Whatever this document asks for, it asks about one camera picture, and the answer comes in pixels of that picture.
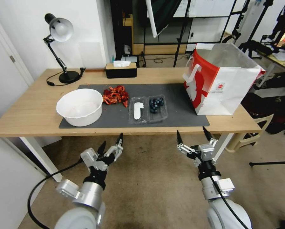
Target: clear plastic tray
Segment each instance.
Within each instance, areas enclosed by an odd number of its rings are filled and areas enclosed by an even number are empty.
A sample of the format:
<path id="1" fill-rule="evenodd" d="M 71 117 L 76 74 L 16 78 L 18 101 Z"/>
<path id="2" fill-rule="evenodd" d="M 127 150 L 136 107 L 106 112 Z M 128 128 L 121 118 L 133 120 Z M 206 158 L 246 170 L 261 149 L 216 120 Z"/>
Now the clear plastic tray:
<path id="1" fill-rule="evenodd" d="M 137 102 L 143 103 L 144 108 L 140 109 L 140 119 L 134 119 L 134 104 Z M 146 97 L 133 97 L 130 99 L 129 105 L 129 123 L 132 124 L 141 124 L 147 123 L 148 119 L 148 112 L 149 112 L 149 104 Z"/>
<path id="2" fill-rule="evenodd" d="M 157 107 L 157 113 L 151 113 L 150 112 L 150 100 L 159 99 L 159 98 L 163 98 L 164 105 Z M 148 116 L 147 116 L 147 120 L 148 120 L 149 123 L 163 121 L 163 120 L 165 120 L 168 117 L 166 98 L 165 98 L 165 96 L 163 94 L 156 95 L 156 96 L 150 96 L 150 97 L 148 97 L 147 102 L 148 102 Z"/>
<path id="3" fill-rule="evenodd" d="M 151 113 L 150 111 L 150 100 L 163 98 L 164 104 L 158 106 L 157 113 Z M 143 103 L 144 108 L 141 109 L 140 119 L 134 119 L 134 104 L 137 102 Z M 166 104 L 166 98 L 163 94 L 150 96 L 150 97 L 133 97 L 130 100 L 129 106 L 129 123 L 141 124 L 141 123 L 154 123 L 165 120 L 168 117 L 168 110 Z"/>

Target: blueberry container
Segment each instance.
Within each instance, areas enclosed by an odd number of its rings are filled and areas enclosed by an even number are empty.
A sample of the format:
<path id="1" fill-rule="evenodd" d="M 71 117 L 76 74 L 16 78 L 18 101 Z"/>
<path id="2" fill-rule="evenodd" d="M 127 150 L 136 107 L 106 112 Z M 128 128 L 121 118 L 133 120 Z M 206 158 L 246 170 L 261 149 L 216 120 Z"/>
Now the blueberry container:
<path id="1" fill-rule="evenodd" d="M 161 101 L 159 101 L 159 104 L 156 103 L 156 112 L 151 112 L 152 110 L 152 104 L 150 101 L 159 100 L 162 98 L 163 105 L 161 105 Z M 148 123 L 154 123 L 163 121 L 168 117 L 168 110 L 167 110 L 167 104 L 166 104 L 166 98 L 163 94 L 156 95 L 156 96 L 150 96 L 147 98 L 147 105 L 148 105 L 148 112 L 147 112 L 147 122 Z"/>

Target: lamp arm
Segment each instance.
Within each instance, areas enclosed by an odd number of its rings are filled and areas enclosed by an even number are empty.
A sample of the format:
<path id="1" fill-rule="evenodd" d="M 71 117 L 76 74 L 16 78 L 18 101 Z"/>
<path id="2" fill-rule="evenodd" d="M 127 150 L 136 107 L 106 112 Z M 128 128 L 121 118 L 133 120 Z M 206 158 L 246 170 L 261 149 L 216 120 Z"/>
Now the lamp arm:
<path id="1" fill-rule="evenodd" d="M 54 52 L 54 50 L 51 48 L 50 43 L 54 41 L 54 39 L 50 39 L 49 38 L 50 35 L 48 35 L 47 37 L 45 37 L 43 39 L 43 41 L 47 44 L 48 48 L 50 49 L 50 51 L 52 52 L 52 54 L 54 55 L 54 57 L 56 58 L 56 61 L 58 62 L 58 64 L 60 65 L 60 67 L 63 69 L 64 73 L 67 73 L 67 67 L 64 64 L 64 62 L 56 55 L 56 53 Z"/>

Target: bag handle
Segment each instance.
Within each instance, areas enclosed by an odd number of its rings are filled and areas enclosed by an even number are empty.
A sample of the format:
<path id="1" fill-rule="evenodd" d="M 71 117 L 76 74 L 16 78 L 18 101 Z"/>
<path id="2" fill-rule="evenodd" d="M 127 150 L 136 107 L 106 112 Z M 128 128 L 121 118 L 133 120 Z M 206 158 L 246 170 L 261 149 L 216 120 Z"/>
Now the bag handle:
<path id="1" fill-rule="evenodd" d="M 191 57 L 189 58 L 189 60 L 187 61 L 186 67 L 187 67 L 187 65 L 188 65 L 188 63 L 189 63 L 189 61 L 190 61 L 191 59 L 193 59 L 193 56 L 191 56 Z M 199 64 L 196 64 L 196 65 L 194 66 L 194 68 L 193 68 L 193 70 L 192 70 L 192 72 L 191 72 L 191 74 L 190 74 L 189 77 L 187 77 L 187 74 L 185 74 L 185 73 L 183 74 L 184 80 L 185 80 L 187 83 L 192 82 L 193 79 L 194 79 L 194 76 L 195 76 L 196 72 L 197 72 L 197 71 L 200 72 L 201 70 L 202 70 L 202 67 L 201 67 Z"/>

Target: lamp base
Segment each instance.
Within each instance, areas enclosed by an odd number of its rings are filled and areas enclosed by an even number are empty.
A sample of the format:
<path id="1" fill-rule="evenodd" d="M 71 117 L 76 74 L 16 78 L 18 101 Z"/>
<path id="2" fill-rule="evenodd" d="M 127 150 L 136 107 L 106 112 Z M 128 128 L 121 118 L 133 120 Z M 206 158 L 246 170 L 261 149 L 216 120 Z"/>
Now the lamp base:
<path id="1" fill-rule="evenodd" d="M 70 84 L 70 83 L 76 82 L 79 79 L 80 79 L 80 74 L 75 72 L 75 71 L 69 71 L 67 73 L 62 73 L 59 76 L 60 82 L 61 83 L 66 83 L 66 84 Z"/>

